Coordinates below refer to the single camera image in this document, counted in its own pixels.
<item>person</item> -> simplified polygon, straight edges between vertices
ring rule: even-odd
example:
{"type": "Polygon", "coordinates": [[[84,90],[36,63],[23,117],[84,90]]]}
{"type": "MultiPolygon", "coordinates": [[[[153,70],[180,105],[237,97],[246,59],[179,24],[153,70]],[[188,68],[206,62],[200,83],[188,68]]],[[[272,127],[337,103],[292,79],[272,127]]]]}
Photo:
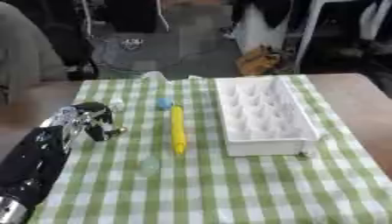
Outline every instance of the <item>person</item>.
{"type": "Polygon", "coordinates": [[[0,2],[0,104],[41,81],[66,80],[66,68],[45,34],[17,8],[0,2]]]}

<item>blue object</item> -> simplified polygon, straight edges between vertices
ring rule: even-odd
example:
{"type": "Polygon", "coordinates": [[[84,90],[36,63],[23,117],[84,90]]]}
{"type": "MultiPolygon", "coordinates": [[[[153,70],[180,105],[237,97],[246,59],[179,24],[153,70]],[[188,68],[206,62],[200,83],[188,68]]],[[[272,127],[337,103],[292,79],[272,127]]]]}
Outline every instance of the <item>blue object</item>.
{"type": "Polygon", "coordinates": [[[170,98],[159,98],[157,99],[157,105],[160,109],[170,109],[173,105],[173,101],[170,98]]]}

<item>chair leg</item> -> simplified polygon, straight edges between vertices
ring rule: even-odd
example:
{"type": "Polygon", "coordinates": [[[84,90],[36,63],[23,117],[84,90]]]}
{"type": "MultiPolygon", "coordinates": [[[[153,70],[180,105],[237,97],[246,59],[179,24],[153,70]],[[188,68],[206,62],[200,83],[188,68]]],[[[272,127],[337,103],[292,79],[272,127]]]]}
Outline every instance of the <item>chair leg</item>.
{"type": "Polygon", "coordinates": [[[86,17],[86,26],[87,26],[87,30],[86,33],[89,37],[91,37],[91,30],[92,30],[92,19],[91,19],[91,13],[90,13],[90,9],[88,7],[88,2],[87,0],[81,0],[81,4],[83,6],[83,11],[86,17]]]}
{"type": "Polygon", "coordinates": [[[378,7],[378,10],[373,18],[371,29],[370,29],[370,39],[374,40],[382,26],[382,22],[384,18],[388,15],[389,9],[392,6],[392,2],[390,0],[384,0],[378,7]]]}
{"type": "Polygon", "coordinates": [[[319,13],[323,5],[324,3],[322,1],[313,0],[311,2],[311,7],[309,8],[310,15],[304,30],[304,36],[301,38],[301,43],[297,51],[297,57],[294,66],[294,72],[296,74],[300,73],[302,59],[305,56],[309,43],[311,42],[312,35],[314,33],[317,21],[319,19],[319,13]]]}
{"type": "Polygon", "coordinates": [[[169,23],[167,22],[166,18],[164,17],[164,14],[162,13],[161,0],[157,0],[157,15],[162,20],[162,23],[164,24],[164,28],[166,29],[166,31],[169,32],[170,26],[169,26],[169,23]]]}

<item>bag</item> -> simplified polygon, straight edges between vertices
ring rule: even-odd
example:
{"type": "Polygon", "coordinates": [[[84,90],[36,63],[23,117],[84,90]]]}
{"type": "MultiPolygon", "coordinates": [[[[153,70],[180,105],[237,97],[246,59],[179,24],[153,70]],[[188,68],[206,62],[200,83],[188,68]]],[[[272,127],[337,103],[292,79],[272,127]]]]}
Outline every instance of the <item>bag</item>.
{"type": "Polygon", "coordinates": [[[235,63],[242,75],[261,75],[276,66],[279,61],[279,54],[262,45],[246,52],[235,63]]]}

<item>white plastic tray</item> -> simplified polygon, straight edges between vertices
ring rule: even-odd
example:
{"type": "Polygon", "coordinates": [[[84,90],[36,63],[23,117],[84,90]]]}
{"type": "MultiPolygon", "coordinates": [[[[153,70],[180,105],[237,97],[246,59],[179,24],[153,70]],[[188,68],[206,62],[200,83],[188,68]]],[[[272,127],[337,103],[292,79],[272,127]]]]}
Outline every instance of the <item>white plastic tray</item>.
{"type": "Polygon", "coordinates": [[[216,79],[231,157],[312,154],[319,134],[279,76],[216,79]]]}

